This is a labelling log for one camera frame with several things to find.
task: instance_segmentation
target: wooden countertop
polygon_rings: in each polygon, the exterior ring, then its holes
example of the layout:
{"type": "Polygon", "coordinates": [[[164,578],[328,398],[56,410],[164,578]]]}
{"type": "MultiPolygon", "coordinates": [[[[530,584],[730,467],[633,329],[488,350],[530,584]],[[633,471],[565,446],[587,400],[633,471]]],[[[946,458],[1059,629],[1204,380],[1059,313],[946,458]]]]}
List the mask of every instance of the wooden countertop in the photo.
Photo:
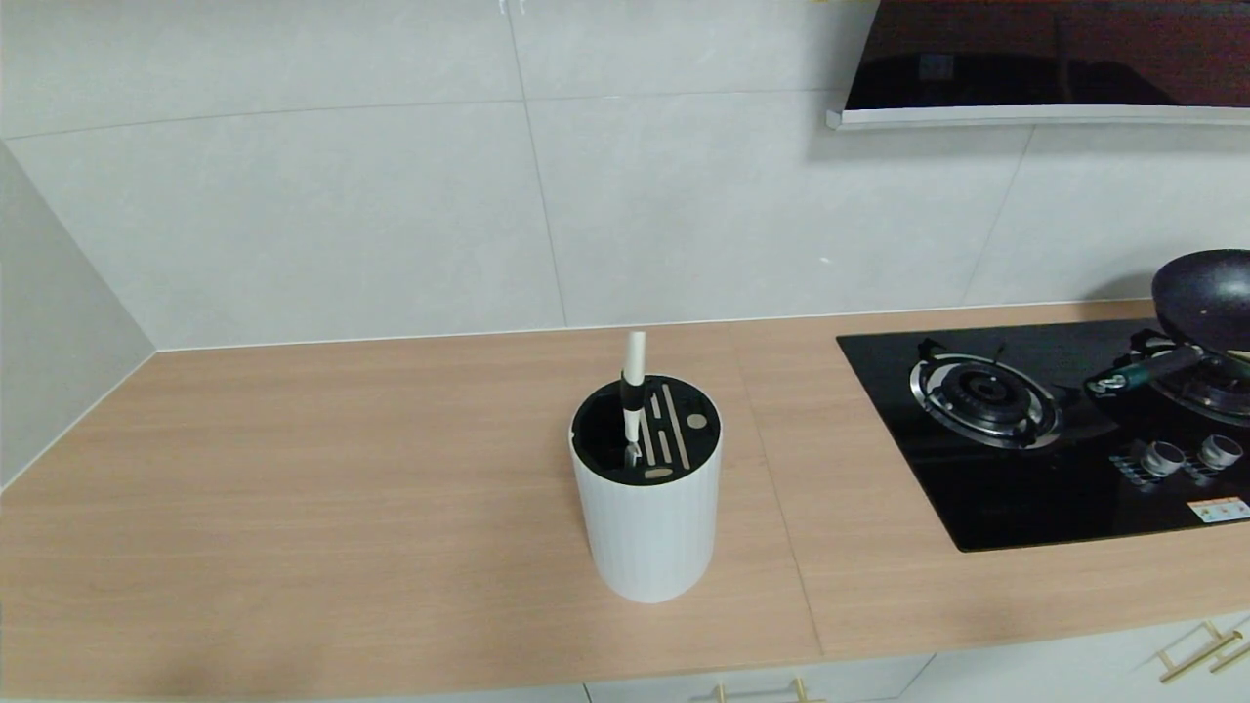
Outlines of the wooden countertop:
{"type": "Polygon", "coordinates": [[[620,330],[159,354],[4,494],[4,695],[506,688],[1244,609],[1250,564],[1225,555],[1250,525],[959,553],[834,341],[1148,315],[651,328],[649,368],[708,390],[729,433],[712,565],[659,605],[599,580],[568,458],[620,330]]]}

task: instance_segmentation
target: wok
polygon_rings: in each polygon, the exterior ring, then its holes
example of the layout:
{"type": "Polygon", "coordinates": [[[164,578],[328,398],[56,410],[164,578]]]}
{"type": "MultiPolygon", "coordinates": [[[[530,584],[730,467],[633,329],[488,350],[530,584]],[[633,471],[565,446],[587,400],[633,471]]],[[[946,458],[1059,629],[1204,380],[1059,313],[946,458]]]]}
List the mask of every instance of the wok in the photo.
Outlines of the wok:
{"type": "Polygon", "coordinates": [[[1176,349],[1095,377],[1095,392],[1132,390],[1199,363],[1250,380],[1250,251],[1214,249],[1174,259],[1155,274],[1150,294],[1176,349]]]}

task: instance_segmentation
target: countertop seam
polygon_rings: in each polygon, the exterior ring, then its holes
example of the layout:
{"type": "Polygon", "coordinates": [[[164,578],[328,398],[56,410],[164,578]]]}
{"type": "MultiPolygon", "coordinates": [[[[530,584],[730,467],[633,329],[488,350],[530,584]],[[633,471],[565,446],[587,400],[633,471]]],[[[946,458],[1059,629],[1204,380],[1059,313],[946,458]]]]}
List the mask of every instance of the countertop seam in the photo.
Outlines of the countertop seam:
{"type": "Polygon", "coordinates": [[[781,505],[781,495],[778,494],[776,479],[772,477],[772,460],[769,459],[769,447],[764,442],[764,434],[760,432],[760,423],[755,417],[755,402],[751,400],[751,385],[746,383],[746,370],[742,368],[742,357],[738,350],[738,338],[734,335],[734,325],[726,324],[725,330],[729,333],[729,345],[734,349],[734,364],[738,365],[738,375],[742,382],[742,393],[746,394],[746,407],[751,410],[751,420],[755,423],[755,437],[760,440],[760,452],[764,453],[764,469],[769,474],[769,485],[772,487],[772,499],[776,502],[778,512],[781,514],[781,527],[785,529],[786,548],[790,550],[790,560],[794,563],[794,570],[799,574],[799,588],[802,590],[802,600],[808,605],[808,620],[811,624],[811,634],[816,640],[816,647],[820,648],[820,655],[824,658],[828,655],[825,652],[825,643],[820,639],[820,629],[816,627],[816,612],[811,608],[811,598],[808,595],[808,584],[802,578],[802,567],[799,564],[799,557],[794,553],[794,539],[790,537],[790,523],[785,515],[785,508],[781,505]]]}

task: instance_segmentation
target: knife block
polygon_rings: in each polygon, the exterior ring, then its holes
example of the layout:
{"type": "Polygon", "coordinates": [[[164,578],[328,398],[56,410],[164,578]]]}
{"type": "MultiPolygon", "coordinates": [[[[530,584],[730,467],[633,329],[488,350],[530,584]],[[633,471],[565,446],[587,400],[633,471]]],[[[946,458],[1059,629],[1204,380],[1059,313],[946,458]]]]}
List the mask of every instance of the knife block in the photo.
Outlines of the knife block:
{"type": "Polygon", "coordinates": [[[578,408],[569,453],[599,575],[624,598],[660,603],[711,563],[724,442],[715,404],[684,380],[648,375],[642,412],[636,467],[625,463],[616,382],[578,408]]]}

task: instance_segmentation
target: label on stove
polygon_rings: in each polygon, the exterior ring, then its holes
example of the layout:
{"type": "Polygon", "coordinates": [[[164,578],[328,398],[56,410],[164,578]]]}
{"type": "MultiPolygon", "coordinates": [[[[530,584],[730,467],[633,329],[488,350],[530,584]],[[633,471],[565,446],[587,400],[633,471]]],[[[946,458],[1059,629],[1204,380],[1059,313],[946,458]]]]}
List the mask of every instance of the label on stove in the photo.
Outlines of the label on stove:
{"type": "Polygon", "coordinates": [[[1236,497],[1194,500],[1189,503],[1189,507],[1204,523],[1226,523],[1250,518],[1250,505],[1236,497]]]}

